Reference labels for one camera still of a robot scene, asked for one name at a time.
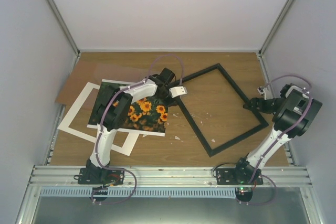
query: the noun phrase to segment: brown backing board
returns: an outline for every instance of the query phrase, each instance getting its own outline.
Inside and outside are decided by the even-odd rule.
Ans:
[[[99,63],[112,63],[132,68],[147,69],[152,61],[164,53],[82,53],[81,60]],[[248,53],[176,53],[184,62],[185,75],[220,63],[249,97],[258,96],[257,87],[264,83],[259,63],[255,54]],[[179,77],[181,68],[174,58],[163,58],[154,67],[160,71],[167,67]],[[186,83],[188,95],[183,102],[202,132],[213,147],[233,136],[241,134],[258,124],[257,120],[241,109],[242,101],[232,88],[225,83],[217,72],[197,78]],[[71,124],[74,129],[95,136],[96,131],[86,128],[90,111],[81,109]],[[271,124],[271,116],[264,116]],[[169,109],[168,126],[165,137],[146,136],[138,139],[131,156],[111,152],[112,165],[149,165],[149,166],[215,166],[218,163],[236,162],[253,150],[264,139],[270,127],[258,132],[237,145],[209,158],[193,130],[178,107]],[[121,145],[126,133],[118,133],[115,144]],[[52,165],[85,165],[93,150],[93,143],[59,132]],[[287,158],[281,148],[268,162],[268,166],[287,165]]]

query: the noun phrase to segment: wooden table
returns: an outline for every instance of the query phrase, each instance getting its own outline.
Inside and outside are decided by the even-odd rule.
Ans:
[[[147,69],[158,55],[163,54],[82,53],[81,60]],[[257,87],[264,84],[259,62],[253,53],[179,52],[175,55],[183,60],[185,75],[220,63],[249,98],[259,96]],[[174,71],[178,77],[181,75],[180,63],[173,57],[162,58],[153,69],[161,71],[164,67]],[[254,115],[242,108],[242,100],[218,71],[189,81],[185,86],[188,95],[182,100],[212,148],[258,125]],[[86,127],[90,113],[81,109],[70,127],[95,136],[96,130]],[[264,118],[271,125],[271,115],[264,115]],[[140,136],[130,156],[111,151],[111,165],[215,166],[219,163],[235,163],[256,148],[269,130],[270,127],[209,157],[179,107],[170,107],[165,137]],[[114,144],[121,146],[126,135],[118,132]],[[92,150],[93,143],[60,131],[51,164],[85,165]],[[288,165],[284,149],[281,148],[267,165]]]

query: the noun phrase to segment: gray floor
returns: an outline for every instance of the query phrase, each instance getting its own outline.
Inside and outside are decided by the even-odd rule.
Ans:
[[[257,189],[251,202],[268,200],[273,189]],[[242,206],[233,199],[133,198],[120,205],[92,205],[89,198],[42,197],[34,224],[56,223],[309,223],[299,189],[282,188],[268,206]]]

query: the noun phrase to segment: black picture frame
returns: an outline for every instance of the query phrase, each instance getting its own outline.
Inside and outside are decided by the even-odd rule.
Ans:
[[[240,89],[240,87],[237,85],[237,83],[231,78],[231,76],[226,72],[226,70],[223,68],[223,66],[220,63],[217,63],[215,65],[212,65],[210,67],[207,67],[205,69],[202,69],[198,72],[192,73],[186,77],[183,78],[182,83],[188,82],[190,80],[193,80],[201,75],[204,75],[206,73],[209,73],[211,71],[218,70],[224,78],[227,80],[227,82],[231,85],[231,87],[236,91],[236,93],[239,95],[239,97],[243,100],[244,103],[248,103],[249,99],[247,96],[243,93],[243,91]],[[175,87],[179,84],[179,80],[176,80],[172,83],[170,83],[169,87]],[[197,124],[195,123],[193,117],[190,115],[188,109],[182,102],[180,97],[177,97],[175,99],[177,105],[180,107],[183,115],[187,119],[188,123],[190,124],[191,128],[195,132],[196,136],[200,140],[202,146],[206,150],[209,157],[212,157],[220,152],[222,152],[225,149],[230,148],[231,146],[241,142],[242,140],[252,136],[253,134],[261,131],[262,129],[266,128],[269,124],[267,121],[263,118],[263,116],[258,111],[252,111],[253,115],[256,117],[256,119],[259,121],[259,125],[248,130],[247,132],[227,141],[226,143],[212,149],[209,145],[208,141],[204,137],[203,133],[201,132],[200,128],[198,128]]]

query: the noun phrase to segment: white wall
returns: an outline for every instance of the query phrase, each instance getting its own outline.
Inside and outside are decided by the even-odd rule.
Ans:
[[[0,0],[0,223],[14,223],[74,54],[45,0]]]
[[[308,168],[327,223],[335,223],[335,0],[297,0],[265,57],[272,78],[284,73],[305,76],[313,84],[313,97],[323,102],[310,129],[292,145],[299,164]],[[284,81],[275,85],[278,91],[281,84]]]
[[[258,50],[286,0],[54,0],[79,49]]]

